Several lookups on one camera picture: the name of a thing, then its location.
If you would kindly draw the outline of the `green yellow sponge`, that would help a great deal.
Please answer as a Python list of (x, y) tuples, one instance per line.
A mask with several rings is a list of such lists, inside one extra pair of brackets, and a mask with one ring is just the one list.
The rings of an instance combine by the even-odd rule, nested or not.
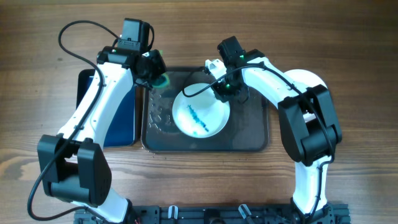
[(161, 74), (156, 80), (151, 83), (153, 88), (166, 88), (170, 85), (170, 78), (167, 73)]

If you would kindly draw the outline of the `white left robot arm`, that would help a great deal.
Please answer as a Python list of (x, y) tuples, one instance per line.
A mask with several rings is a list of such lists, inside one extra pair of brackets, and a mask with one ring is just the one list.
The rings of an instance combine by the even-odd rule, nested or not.
[(135, 85), (151, 88), (167, 81), (158, 50), (105, 47), (92, 65), (95, 74), (80, 104), (54, 136), (44, 134), (37, 145), (40, 175), (29, 195), (28, 214), (39, 185), (44, 194), (74, 204), (106, 223), (135, 223), (130, 200), (111, 187), (112, 173), (103, 153), (109, 126), (119, 105)]

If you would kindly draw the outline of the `white plate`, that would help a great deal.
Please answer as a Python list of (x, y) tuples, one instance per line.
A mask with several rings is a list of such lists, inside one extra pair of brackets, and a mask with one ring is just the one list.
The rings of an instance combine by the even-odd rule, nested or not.
[(175, 125), (182, 133), (193, 138), (208, 138), (218, 134), (226, 126), (231, 113), (229, 103), (216, 99), (210, 88), (189, 97), (206, 86), (206, 83), (195, 83), (185, 87), (172, 105)]
[[(308, 70), (303, 70), (303, 69), (293, 69), (284, 72), (285, 77), (289, 77), (291, 81), (290, 83), (296, 85), (296, 83), (303, 83), (306, 86), (309, 87), (315, 87), (317, 85), (323, 85), (324, 87), (327, 88), (326, 83), (315, 73), (310, 72)], [(284, 100), (286, 97), (295, 97), (298, 96), (298, 93), (294, 90), (289, 90), (287, 94), (285, 94), (283, 97), (281, 96), (281, 101)], [(309, 122), (313, 119), (315, 119), (314, 114), (310, 114), (309, 112), (306, 112), (303, 114), (303, 118), (305, 122)]]

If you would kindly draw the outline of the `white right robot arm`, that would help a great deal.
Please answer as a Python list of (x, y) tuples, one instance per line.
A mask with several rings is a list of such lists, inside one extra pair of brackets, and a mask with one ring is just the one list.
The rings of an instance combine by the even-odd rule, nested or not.
[(295, 162), (294, 209), (303, 221), (319, 219), (327, 204), (327, 168), (342, 140), (329, 89), (318, 75), (306, 70), (281, 72), (266, 57), (245, 62), (238, 70), (243, 83), (278, 110), (282, 144)]

